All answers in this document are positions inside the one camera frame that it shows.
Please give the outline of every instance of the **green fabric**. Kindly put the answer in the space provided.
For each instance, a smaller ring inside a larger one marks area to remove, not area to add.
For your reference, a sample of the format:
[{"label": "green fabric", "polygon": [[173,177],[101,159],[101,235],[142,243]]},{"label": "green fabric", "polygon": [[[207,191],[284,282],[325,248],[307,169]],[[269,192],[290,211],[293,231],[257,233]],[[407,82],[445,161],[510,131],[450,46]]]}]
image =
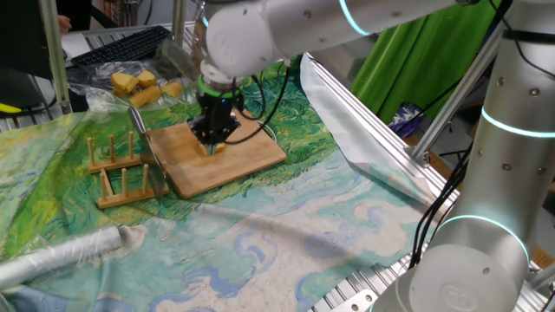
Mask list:
[{"label": "green fabric", "polygon": [[[383,31],[351,92],[386,124],[405,101],[424,108],[467,72],[493,15],[482,1]],[[429,109],[428,117],[447,99]]]}]

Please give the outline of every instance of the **teal light ring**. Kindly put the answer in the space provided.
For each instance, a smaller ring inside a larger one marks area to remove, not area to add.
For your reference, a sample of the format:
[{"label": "teal light ring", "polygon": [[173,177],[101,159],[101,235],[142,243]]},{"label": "teal light ring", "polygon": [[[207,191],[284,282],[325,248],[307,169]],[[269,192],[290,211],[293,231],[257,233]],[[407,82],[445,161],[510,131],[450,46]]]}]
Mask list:
[{"label": "teal light ring", "polygon": [[495,225],[499,226],[501,229],[503,229],[507,233],[511,234],[517,240],[517,242],[519,242],[520,247],[522,247],[522,250],[526,254],[526,259],[528,259],[528,263],[530,263],[530,256],[528,256],[528,250],[526,250],[526,247],[524,246],[524,243],[522,243],[522,240],[520,240],[520,238],[516,234],[514,234],[513,231],[509,230],[509,228],[507,228],[506,226],[504,226],[503,224],[501,224],[497,221],[493,221],[492,219],[485,218],[485,217],[480,217],[480,216],[473,216],[473,215],[458,216],[458,217],[450,218],[449,220],[445,221],[440,226],[440,228],[443,227],[443,225],[448,224],[451,221],[458,220],[458,219],[463,219],[463,218],[475,218],[475,219],[479,219],[479,220],[482,220],[482,221],[487,221],[491,224],[495,224]]},{"label": "teal light ring", "polygon": [[[231,99],[233,97],[233,93],[231,91],[227,93],[222,93],[209,88],[203,81],[202,75],[199,77],[199,89],[209,94],[210,96],[221,98],[221,99]],[[242,89],[243,87],[238,87],[237,90],[235,91],[235,96],[239,96]]]},{"label": "teal light ring", "polygon": [[349,22],[350,26],[356,30],[356,32],[358,32],[359,34],[363,35],[363,36],[370,36],[371,34],[369,32],[364,31],[362,28],[360,28],[360,26],[358,26],[358,24],[355,22],[355,19],[353,18],[353,16],[350,14],[349,8],[347,7],[347,3],[345,3],[346,0],[339,0],[339,4],[341,4],[341,9],[343,10],[343,14],[345,15],[345,17],[347,18],[347,21]]},{"label": "teal light ring", "polygon": [[555,138],[555,133],[543,133],[543,132],[535,132],[535,131],[528,131],[523,129],[518,129],[515,127],[508,126],[500,121],[495,120],[492,116],[486,113],[486,109],[482,108],[482,116],[491,123],[492,125],[499,127],[507,132],[515,133],[518,135],[524,135],[527,137],[533,138],[541,138],[541,139],[553,139]]}]

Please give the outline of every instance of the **black keyboard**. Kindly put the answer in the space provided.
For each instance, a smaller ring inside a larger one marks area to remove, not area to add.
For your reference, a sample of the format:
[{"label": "black keyboard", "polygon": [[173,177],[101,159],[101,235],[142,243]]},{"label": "black keyboard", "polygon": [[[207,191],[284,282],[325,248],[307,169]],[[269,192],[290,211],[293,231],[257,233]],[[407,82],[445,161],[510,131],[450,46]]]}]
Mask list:
[{"label": "black keyboard", "polygon": [[87,66],[106,62],[140,60],[153,53],[169,34],[170,31],[166,28],[154,26],[74,57],[71,62],[75,65]]}]

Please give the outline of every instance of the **white cylinder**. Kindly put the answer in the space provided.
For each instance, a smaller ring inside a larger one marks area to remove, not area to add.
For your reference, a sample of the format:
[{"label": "white cylinder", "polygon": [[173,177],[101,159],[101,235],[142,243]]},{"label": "white cylinder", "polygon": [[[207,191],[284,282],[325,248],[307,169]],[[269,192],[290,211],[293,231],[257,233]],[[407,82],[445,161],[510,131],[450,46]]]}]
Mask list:
[{"label": "white cylinder", "polygon": [[31,281],[41,274],[85,261],[119,247],[121,236],[115,226],[70,237],[61,243],[0,263],[0,289]]},{"label": "white cylinder", "polygon": [[210,18],[214,64],[248,76],[281,57],[343,44],[456,4],[453,0],[261,0],[227,5]]},{"label": "white cylinder", "polygon": [[510,312],[519,291],[497,261],[450,244],[426,252],[415,268],[409,298],[414,312]]}]

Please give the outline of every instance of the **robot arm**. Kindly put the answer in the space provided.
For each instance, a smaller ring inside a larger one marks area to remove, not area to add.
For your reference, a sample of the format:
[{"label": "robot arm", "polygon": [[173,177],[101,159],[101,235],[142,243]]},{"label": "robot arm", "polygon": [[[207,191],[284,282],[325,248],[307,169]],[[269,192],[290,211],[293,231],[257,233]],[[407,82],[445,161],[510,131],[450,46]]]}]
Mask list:
[{"label": "robot arm", "polygon": [[200,65],[202,90],[197,94],[202,114],[189,125],[213,154],[240,127],[232,113],[242,107],[240,96],[233,95],[235,80],[259,73],[282,57],[349,42],[456,1],[478,0],[259,0],[224,5],[209,16],[209,61]]},{"label": "robot arm", "polygon": [[[278,58],[336,46],[453,4],[455,0],[233,4],[209,20],[206,45],[214,66],[205,62],[201,71],[209,88],[225,90],[232,77],[257,73]],[[554,16],[554,0],[514,1],[509,23],[515,30],[501,43],[465,187],[421,263],[392,284],[372,312],[513,310],[533,253],[535,218],[555,175]],[[218,107],[206,105],[203,115],[220,120],[213,117],[219,114],[207,113]],[[231,109],[226,109],[221,120],[232,124]],[[219,130],[213,122],[207,129]],[[206,133],[197,137],[203,144],[203,138],[211,138]]]},{"label": "robot arm", "polygon": [[334,47],[457,4],[455,0],[261,0],[225,6],[209,19],[206,46],[230,76],[282,57]]}]

